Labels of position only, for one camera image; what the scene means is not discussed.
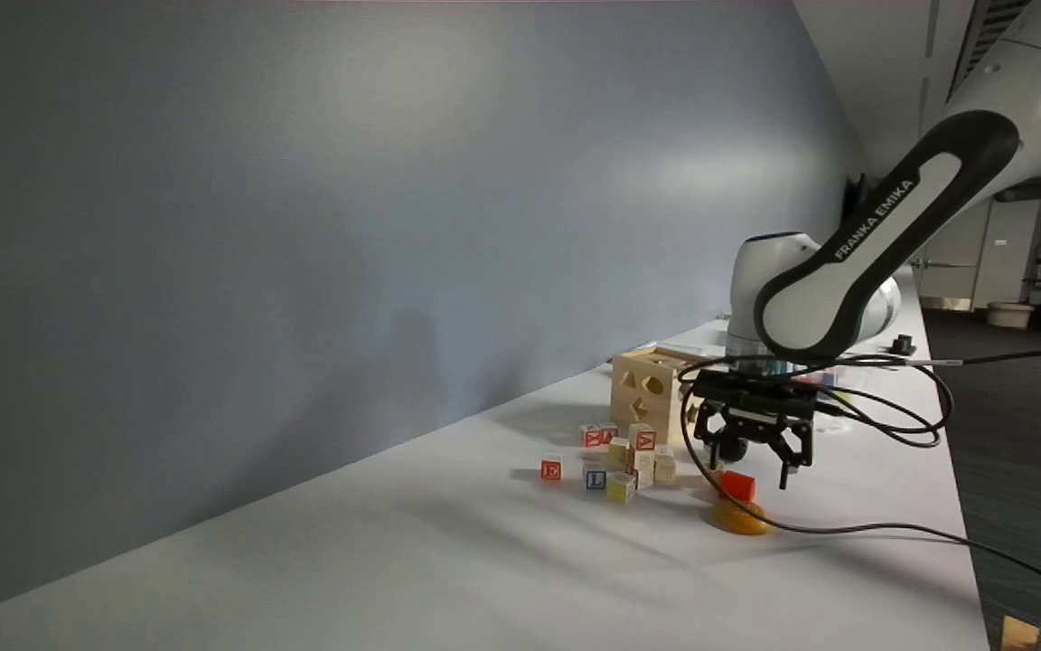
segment orange object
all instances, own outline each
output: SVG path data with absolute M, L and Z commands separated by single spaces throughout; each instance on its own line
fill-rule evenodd
M 726 527 L 726 533 L 735 533 L 735 537 L 766 537 L 770 524 L 760 520 L 760 518 L 751 518 L 751 513 L 766 518 L 766 512 L 755 506 L 755 503 L 740 503 L 740 506 L 738 506 L 738 503 L 732 503 L 732 498 L 716 498 L 716 506 L 714 506 L 714 524 L 719 524 L 719 527 Z
M 1003 619 L 1003 651 L 1037 651 L 1041 630 L 1025 619 Z
M 557 486 L 562 483 L 562 460 L 543 460 L 543 483 Z
M 749 475 L 723 471 L 723 475 L 716 478 L 716 486 L 719 486 L 732 498 L 738 498 L 738 503 L 751 503 L 751 497 L 755 497 L 755 486 L 751 486 Z

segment ceiling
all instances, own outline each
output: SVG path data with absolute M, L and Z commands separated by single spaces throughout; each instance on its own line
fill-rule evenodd
M 978 0 L 792 0 L 873 179 L 941 116 Z
M 941 120 L 944 102 L 1031 0 L 792 0 L 869 154 L 869 179 Z M 1041 179 L 998 201 L 1041 201 Z

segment small cube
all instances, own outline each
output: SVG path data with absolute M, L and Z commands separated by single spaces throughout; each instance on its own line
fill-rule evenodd
M 609 451 L 604 451 L 604 465 L 609 465 L 611 471 L 628 471 L 628 442 L 627 442 L 627 437 L 614 437 L 614 442 L 609 444 Z
M 637 493 L 637 478 L 634 475 L 611 475 L 609 478 L 609 498 L 611 503 L 634 503 L 634 493 Z
M 656 460 L 656 486 L 676 486 L 676 460 L 669 451 Z
M 649 428 L 649 424 L 634 424 L 634 428 L 628 428 L 628 437 L 634 437 L 634 450 L 637 450 L 637 451 L 656 451 L 656 450 L 660 450 L 660 430 Z
M 751 486 L 749 475 L 723 471 L 723 475 L 716 478 L 716 486 L 719 486 L 732 498 L 738 498 L 738 503 L 751 503 L 751 497 L 755 497 L 755 486 Z
M 543 460 L 543 483 L 562 486 L 562 460 Z
M 614 442 L 614 433 L 619 433 L 614 424 L 586 424 L 586 428 L 584 428 L 584 444 L 586 444 L 586 450 L 604 450 L 604 444 Z
M 586 493 L 604 493 L 609 490 L 609 471 L 592 467 L 586 471 Z
M 634 475 L 640 486 L 656 486 L 656 451 L 634 451 Z

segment red block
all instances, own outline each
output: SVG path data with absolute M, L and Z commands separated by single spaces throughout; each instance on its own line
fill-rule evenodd
M 738 498 L 738 503 L 751 503 L 751 497 L 755 497 L 749 475 L 723 471 L 716 483 L 719 483 L 719 490 L 723 490 L 732 498 Z
M 634 450 L 637 451 L 656 451 L 660 450 L 660 430 L 637 430 Z
M 586 428 L 584 444 L 586 450 L 604 450 L 614 442 L 614 428 Z
M 557 486 L 562 483 L 562 460 L 543 460 L 543 483 Z

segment cable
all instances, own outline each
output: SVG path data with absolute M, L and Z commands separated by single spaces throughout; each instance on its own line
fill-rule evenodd
M 834 527 L 807 527 L 807 524 L 775 520 L 775 518 L 766 518 L 766 513 L 760 513 L 760 512 L 749 512 L 744 503 L 732 498 L 726 490 L 723 490 L 723 486 L 710 475 L 710 467 L 698 460 L 698 450 L 694 450 L 694 437 L 691 437 L 688 424 L 685 424 L 680 430 L 685 430 L 685 444 L 688 444 L 694 467 L 698 467 L 700 478 L 714 486 L 714 493 L 716 493 L 719 498 L 735 503 L 740 513 L 749 513 L 749 518 L 755 518 L 755 520 L 764 520 L 764 524 L 770 524 L 770 527 L 776 527 L 776 533 L 792 533 L 792 537 L 914 533 L 914 537 L 934 537 L 934 538 L 944 538 L 944 544 L 956 544 L 956 545 L 966 545 L 966 551 L 990 554 L 990 556 L 1010 560 L 1010 563 L 1016 563 L 1016 569 L 1025 569 L 1025 572 L 1031 572 L 1031 577 L 1041 580 L 1041 569 L 1031 563 L 1031 560 L 1025 560 L 1025 556 L 1016 556 L 1016 554 L 1005 554 L 1005 551 L 998 551 L 998 545 L 974 544 L 974 538 L 956 537 L 956 533 L 944 533 L 944 527 L 914 524 L 914 520 L 869 520 L 869 524 L 834 524 Z
M 1035 351 L 1013 351 L 1013 354 L 962 360 L 962 364 L 998 364 L 998 362 L 1013 362 L 1013 360 L 1041 360 L 1041 349 L 1035 349 Z
M 716 369 L 726 369 L 735 372 L 735 364 L 740 369 L 775 369 L 775 354 L 738 354 L 738 360 L 705 360 L 705 362 L 694 362 L 680 372 L 685 386 L 694 386 L 694 372 L 716 372 Z M 934 369 L 926 369 L 921 362 L 907 362 L 907 360 L 898 360 L 898 354 L 851 354 L 851 360 L 838 360 L 833 364 L 858 364 L 858 369 L 914 369 L 921 372 L 926 380 L 937 383 L 937 395 L 941 395 L 941 420 L 926 420 L 921 414 L 899 407 L 899 403 L 891 403 L 882 395 L 873 395 L 873 390 L 858 390 L 858 386 L 819 386 L 822 398 L 829 403 L 819 403 L 819 414 L 829 414 L 829 418 L 843 418 L 843 420 L 858 420 L 858 424 L 869 424 L 873 430 L 907 444 L 907 450 L 937 450 L 944 442 L 944 428 L 950 420 L 950 409 L 956 409 L 956 395 L 949 386 L 949 380 L 941 380 Z M 787 372 L 764 372 L 764 378 L 751 378 L 755 383 L 796 383 L 802 378 L 814 378 L 822 369 L 833 369 L 833 364 L 802 364 L 802 369 L 787 369 Z M 855 407 L 855 398 L 860 403 L 874 403 L 874 407 L 885 407 L 907 420 L 914 420 L 917 428 L 899 428 L 899 424 L 885 424 L 885 420 L 874 420 L 869 418 L 863 409 Z

